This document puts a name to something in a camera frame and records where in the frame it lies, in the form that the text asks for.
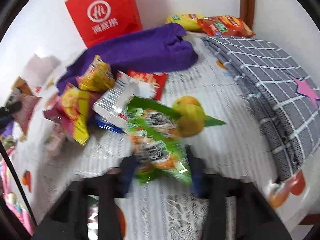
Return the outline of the green snack packet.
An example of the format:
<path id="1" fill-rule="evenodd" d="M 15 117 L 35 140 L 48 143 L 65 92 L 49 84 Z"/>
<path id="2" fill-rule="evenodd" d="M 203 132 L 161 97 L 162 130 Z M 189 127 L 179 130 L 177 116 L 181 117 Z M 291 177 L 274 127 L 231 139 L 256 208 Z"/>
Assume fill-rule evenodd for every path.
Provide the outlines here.
<path id="1" fill-rule="evenodd" d="M 191 172 L 185 145 L 178 131 L 181 117 L 171 107 L 134 96 L 127 104 L 127 131 L 138 167 L 136 178 L 147 183 L 164 175 L 190 185 Z"/>

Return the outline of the blue snack packet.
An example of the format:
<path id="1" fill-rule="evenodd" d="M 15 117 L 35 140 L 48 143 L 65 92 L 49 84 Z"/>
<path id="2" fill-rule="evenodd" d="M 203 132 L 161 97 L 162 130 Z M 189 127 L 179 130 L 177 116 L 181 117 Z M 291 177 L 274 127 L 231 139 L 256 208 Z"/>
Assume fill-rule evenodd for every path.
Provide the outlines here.
<path id="1" fill-rule="evenodd" d="M 106 119 L 104 119 L 102 116 L 98 114 L 95 115 L 94 119 L 95 119 L 95 124 L 102 129 L 105 129 L 114 133 L 119 133 L 119 134 L 124 133 L 124 131 L 121 128 L 109 123 Z"/>

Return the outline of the white striped snack packet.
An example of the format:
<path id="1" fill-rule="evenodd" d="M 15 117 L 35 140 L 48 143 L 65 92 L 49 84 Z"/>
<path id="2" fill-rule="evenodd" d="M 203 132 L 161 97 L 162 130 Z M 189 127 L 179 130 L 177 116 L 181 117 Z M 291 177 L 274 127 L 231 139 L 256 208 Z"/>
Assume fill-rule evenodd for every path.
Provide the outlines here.
<path id="1" fill-rule="evenodd" d="M 127 104 L 134 96 L 152 98 L 156 95 L 153 85 L 134 79 L 124 72 L 117 73 L 113 88 L 107 90 L 93 105 L 93 111 L 102 119 L 127 131 Z"/>

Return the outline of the pink yellow sweet-potato snack bag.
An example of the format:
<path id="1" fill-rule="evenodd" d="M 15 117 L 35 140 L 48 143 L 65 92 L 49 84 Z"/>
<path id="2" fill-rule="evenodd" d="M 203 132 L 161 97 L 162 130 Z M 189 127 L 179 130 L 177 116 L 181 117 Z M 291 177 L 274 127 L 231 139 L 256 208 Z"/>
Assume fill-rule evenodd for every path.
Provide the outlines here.
<path id="1" fill-rule="evenodd" d="M 56 103 L 43 114 L 46 119 L 61 124 L 76 142 L 84 146 L 89 139 L 87 122 L 93 114 L 94 103 L 100 97 L 100 93 L 80 90 L 67 83 Z"/>

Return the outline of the red snack packet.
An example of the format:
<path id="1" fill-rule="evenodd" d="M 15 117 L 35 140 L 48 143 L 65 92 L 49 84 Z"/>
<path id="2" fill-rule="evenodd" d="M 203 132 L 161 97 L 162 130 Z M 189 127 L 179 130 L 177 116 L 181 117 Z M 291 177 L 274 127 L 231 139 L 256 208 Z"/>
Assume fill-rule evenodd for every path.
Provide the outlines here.
<path id="1" fill-rule="evenodd" d="M 142 73 L 129 69 L 127 75 L 139 81 L 149 83 L 155 90 L 155 95 L 152 96 L 155 100 L 160 100 L 163 89 L 167 81 L 167 73 Z"/>

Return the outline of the yellow snack packet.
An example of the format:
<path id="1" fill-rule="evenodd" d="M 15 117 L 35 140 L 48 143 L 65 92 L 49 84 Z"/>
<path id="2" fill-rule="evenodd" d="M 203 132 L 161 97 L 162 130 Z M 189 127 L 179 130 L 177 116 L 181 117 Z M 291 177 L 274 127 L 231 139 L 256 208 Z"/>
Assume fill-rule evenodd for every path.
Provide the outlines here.
<path id="1" fill-rule="evenodd" d="M 79 89 L 97 93 L 103 93 L 115 84 L 111 66 L 99 55 L 95 55 L 88 69 L 83 75 L 76 77 L 76 81 Z"/>

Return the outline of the white paper bag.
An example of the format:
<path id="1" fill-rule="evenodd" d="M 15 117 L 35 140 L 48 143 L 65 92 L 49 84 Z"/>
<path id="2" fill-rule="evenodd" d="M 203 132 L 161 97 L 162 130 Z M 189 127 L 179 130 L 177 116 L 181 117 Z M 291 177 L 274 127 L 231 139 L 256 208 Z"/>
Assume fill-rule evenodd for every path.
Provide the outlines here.
<path id="1" fill-rule="evenodd" d="M 21 78 L 30 87 L 40 87 L 60 64 L 61 61 L 54 55 L 40 58 L 34 54 L 23 68 Z"/>

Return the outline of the fruit print tablecloth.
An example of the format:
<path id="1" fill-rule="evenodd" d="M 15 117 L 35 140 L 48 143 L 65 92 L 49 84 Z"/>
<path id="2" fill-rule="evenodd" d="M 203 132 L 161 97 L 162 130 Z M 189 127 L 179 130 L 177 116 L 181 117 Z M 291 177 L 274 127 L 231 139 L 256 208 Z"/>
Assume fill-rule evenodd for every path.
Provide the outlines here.
<path id="1" fill-rule="evenodd" d="M 290 239 L 284 212 L 305 192 L 319 148 L 319 88 L 260 38 L 189 35 L 196 62 L 111 63 L 113 87 L 80 83 L 101 48 L 53 71 L 26 97 L 13 153 L 32 239 Z"/>

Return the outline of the purple fabric basket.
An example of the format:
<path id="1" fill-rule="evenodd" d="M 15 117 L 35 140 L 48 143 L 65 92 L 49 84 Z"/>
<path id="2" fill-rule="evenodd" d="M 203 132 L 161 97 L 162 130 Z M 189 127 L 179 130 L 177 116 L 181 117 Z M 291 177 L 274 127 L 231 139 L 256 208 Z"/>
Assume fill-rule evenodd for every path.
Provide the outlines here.
<path id="1" fill-rule="evenodd" d="M 77 85 L 76 77 L 85 73 L 95 55 L 111 66 L 111 72 L 167 73 L 186 70 L 195 64 L 198 55 L 183 38 L 185 29 L 177 23 L 168 23 L 144 31 L 119 36 L 85 50 L 56 84 L 61 95 L 67 83 Z"/>

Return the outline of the grey checked folded cloth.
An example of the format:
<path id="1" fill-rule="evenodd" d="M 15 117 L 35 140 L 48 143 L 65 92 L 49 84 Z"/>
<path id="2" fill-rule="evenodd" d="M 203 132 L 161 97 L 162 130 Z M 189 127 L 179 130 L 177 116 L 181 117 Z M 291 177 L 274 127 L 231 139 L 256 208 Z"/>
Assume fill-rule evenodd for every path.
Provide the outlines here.
<path id="1" fill-rule="evenodd" d="M 297 173 L 319 148 L 319 88 L 276 44 L 251 37 L 204 37 L 251 106 L 279 179 Z"/>

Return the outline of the red paper bag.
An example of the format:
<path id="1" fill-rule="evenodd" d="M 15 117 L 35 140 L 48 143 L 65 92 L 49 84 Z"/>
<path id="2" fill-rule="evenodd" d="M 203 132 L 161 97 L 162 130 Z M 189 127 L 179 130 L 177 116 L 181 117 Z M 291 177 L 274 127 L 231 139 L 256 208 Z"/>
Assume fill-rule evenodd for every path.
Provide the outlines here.
<path id="1" fill-rule="evenodd" d="M 136 0 L 67 0 L 86 47 L 143 29 Z"/>

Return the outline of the red-orange chips bag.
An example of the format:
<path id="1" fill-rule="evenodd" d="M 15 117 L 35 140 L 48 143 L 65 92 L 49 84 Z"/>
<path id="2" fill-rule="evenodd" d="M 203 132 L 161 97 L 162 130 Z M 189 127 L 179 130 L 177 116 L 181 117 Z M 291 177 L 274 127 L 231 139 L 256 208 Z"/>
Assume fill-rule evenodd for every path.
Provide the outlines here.
<path id="1" fill-rule="evenodd" d="M 198 26 L 209 36 L 253 37 L 255 33 L 240 18 L 222 15 L 197 20 Z"/>

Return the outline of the yellow chips bag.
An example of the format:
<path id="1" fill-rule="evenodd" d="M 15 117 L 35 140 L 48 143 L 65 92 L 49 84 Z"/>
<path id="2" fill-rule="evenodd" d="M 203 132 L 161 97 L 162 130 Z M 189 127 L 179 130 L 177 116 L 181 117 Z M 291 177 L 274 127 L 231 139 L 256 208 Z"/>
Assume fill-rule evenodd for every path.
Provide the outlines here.
<path id="1" fill-rule="evenodd" d="M 177 14 L 167 17 L 166 23 L 177 23 L 181 25 L 186 31 L 200 31 L 197 20 L 203 19 L 202 14 Z"/>

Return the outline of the brown wooden trim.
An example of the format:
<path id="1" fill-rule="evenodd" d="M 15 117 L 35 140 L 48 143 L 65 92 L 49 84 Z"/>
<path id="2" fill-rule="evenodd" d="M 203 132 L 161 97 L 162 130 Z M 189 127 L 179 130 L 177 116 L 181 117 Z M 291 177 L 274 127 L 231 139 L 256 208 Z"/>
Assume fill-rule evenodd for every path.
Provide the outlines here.
<path id="1" fill-rule="evenodd" d="M 240 0 L 240 18 L 253 29 L 255 0 Z"/>

